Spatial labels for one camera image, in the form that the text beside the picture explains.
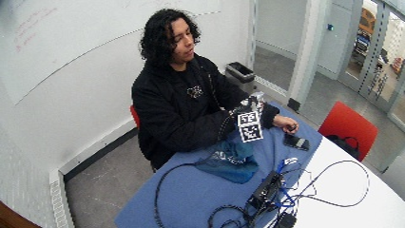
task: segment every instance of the power adapter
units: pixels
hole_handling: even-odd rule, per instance
[[[281,185],[281,175],[270,171],[261,185],[254,190],[248,203],[256,208],[262,208],[264,204],[277,194]]]
[[[294,223],[296,223],[296,217],[292,214],[284,212],[281,214],[281,217],[280,217],[280,220],[278,220],[278,223],[277,223],[276,227],[277,228],[292,228]]]

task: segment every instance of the plug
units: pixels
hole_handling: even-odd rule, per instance
[[[276,227],[277,228],[292,228],[294,223],[296,223],[296,217],[292,214],[284,212],[281,214],[281,218],[280,218],[280,221],[278,221]]]

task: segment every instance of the table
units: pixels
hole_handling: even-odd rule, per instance
[[[325,138],[306,166],[313,176],[332,163],[354,161],[342,150]],[[333,166],[316,181],[317,197],[334,203],[350,204],[361,198],[368,188],[366,197],[353,207],[337,207],[316,201],[301,199],[297,211],[300,227],[405,227],[405,202],[390,187],[368,170],[352,162]]]
[[[313,172],[313,177],[330,163],[341,160],[353,161],[345,152],[322,138],[285,108],[277,103],[272,103],[272,105],[278,106],[282,115],[294,117],[298,121],[300,130],[296,135],[310,141],[310,150],[301,151],[284,146],[282,131],[278,128],[270,128],[264,131],[265,138],[262,140],[250,142],[260,168],[248,183],[232,183],[192,166],[184,166],[172,171],[164,179],[158,200],[165,227],[208,227],[208,219],[214,209],[226,204],[242,207],[268,173],[276,170],[278,162],[286,158],[297,158],[297,163],[289,165],[289,170],[305,168],[305,170]],[[238,133],[236,132],[230,136],[230,141],[237,142],[240,140],[237,136]],[[118,228],[158,227],[154,220],[153,202],[161,176],[176,165],[185,162],[197,162],[206,158],[210,153],[212,151],[208,148],[192,153],[177,153],[173,156],[117,214],[114,224]],[[387,222],[391,223],[389,227],[397,227],[398,224],[403,225],[405,221],[399,213],[405,212],[402,199],[370,172],[368,172],[368,175],[369,191],[365,200],[357,206],[342,208],[313,199],[301,199],[297,206],[294,227],[385,227]],[[310,182],[310,176],[306,172],[302,176],[300,176],[300,172],[290,172],[286,180],[289,186],[298,184],[298,188],[289,191],[293,196]],[[353,162],[344,162],[334,165],[317,179],[316,196],[340,204],[356,202],[365,193],[365,186],[368,186],[368,178],[364,170]],[[313,191],[312,188],[308,189],[305,194],[312,193],[310,191]],[[379,194],[385,196],[385,200],[379,199]],[[369,218],[369,214],[382,215],[383,217]],[[273,218],[274,214],[265,214],[257,221],[257,227],[265,227]],[[214,227],[218,227],[228,219],[241,219],[241,213],[233,210],[224,210],[217,213],[214,215]]]

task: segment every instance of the curly black hair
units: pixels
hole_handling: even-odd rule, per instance
[[[142,37],[138,42],[141,58],[149,61],[156,66],[165,66],[172,60],[172,53],[176,49],[173,28],[170,23],[178,18],[182,18],[189,25],[193,43],[200,42],[198,26],[192,21],[188,14],[177,9],[161,9],[149,18],[142,32]]]

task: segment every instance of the trash bin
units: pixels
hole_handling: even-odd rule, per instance
[[[228,77],[229,81],[241,88],[242,91],[249,94],[253,92],[253,80],[256,75],[246,66],[238,62],[228,64],[225,76]]]

